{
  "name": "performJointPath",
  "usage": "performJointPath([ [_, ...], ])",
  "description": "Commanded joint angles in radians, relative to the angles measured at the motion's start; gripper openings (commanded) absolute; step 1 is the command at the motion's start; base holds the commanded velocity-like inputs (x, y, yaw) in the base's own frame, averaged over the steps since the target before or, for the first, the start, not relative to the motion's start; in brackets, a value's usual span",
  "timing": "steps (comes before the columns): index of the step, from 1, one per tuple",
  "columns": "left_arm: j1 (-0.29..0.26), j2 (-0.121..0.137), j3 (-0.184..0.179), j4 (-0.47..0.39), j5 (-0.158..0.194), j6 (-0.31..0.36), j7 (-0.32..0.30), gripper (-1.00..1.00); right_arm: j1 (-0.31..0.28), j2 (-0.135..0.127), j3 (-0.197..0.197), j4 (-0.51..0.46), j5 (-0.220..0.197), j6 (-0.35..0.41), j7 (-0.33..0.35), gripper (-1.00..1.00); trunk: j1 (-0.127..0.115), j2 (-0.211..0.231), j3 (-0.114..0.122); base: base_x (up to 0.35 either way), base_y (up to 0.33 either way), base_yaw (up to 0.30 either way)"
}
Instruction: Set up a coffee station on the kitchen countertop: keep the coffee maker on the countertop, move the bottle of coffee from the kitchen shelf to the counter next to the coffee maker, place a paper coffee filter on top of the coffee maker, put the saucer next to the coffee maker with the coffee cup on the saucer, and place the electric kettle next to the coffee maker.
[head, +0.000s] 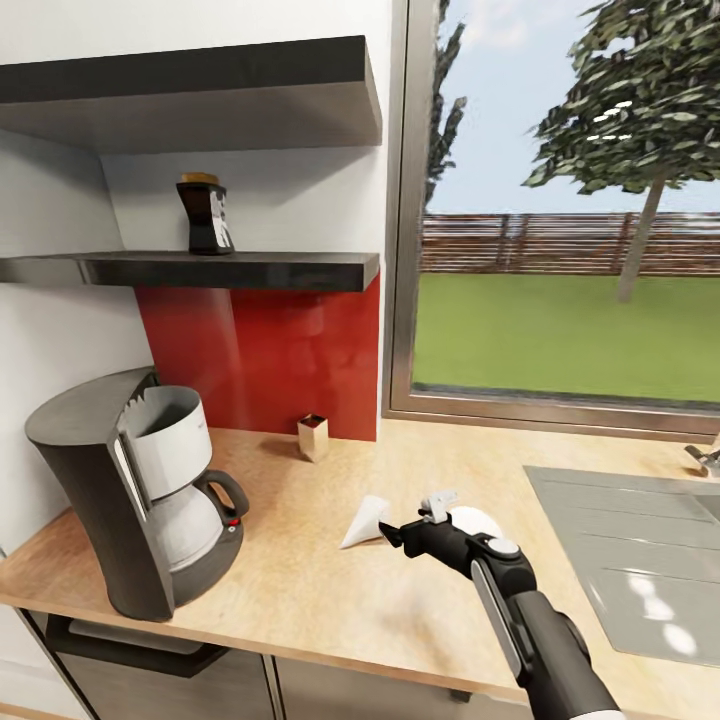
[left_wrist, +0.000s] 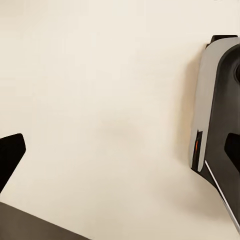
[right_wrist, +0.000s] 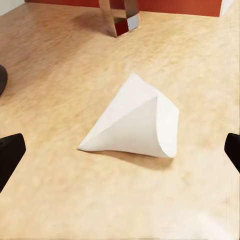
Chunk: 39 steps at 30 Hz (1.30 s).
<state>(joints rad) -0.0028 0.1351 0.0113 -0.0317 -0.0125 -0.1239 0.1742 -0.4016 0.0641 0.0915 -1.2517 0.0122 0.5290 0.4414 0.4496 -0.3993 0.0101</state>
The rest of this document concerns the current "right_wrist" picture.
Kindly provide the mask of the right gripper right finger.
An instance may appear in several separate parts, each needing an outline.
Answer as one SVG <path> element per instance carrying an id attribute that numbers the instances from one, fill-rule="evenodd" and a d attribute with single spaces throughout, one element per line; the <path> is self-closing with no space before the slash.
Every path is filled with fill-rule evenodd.
<path id="1" fill-rule="evenodd" d="M 227 135 L 224 151 L 240 173 L 240 135 L 229 133 Z"/>

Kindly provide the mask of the paper coffee filter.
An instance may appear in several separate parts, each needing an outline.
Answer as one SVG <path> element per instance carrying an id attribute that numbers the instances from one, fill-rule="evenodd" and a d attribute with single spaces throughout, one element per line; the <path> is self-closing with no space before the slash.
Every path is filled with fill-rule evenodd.
<path id="1" fill-rule="evenodd" d="M 132 73 L 78 150 L 175 158 L 179 112 L 163 92 Z"/>

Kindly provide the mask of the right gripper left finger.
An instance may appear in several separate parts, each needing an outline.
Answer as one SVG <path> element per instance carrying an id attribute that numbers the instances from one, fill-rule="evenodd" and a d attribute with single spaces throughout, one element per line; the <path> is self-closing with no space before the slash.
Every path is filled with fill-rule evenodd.
<path id="1" fill-rule="evenodd" d="M 0 193 L 26 153 L 22 133 L 0 138 Z"/>

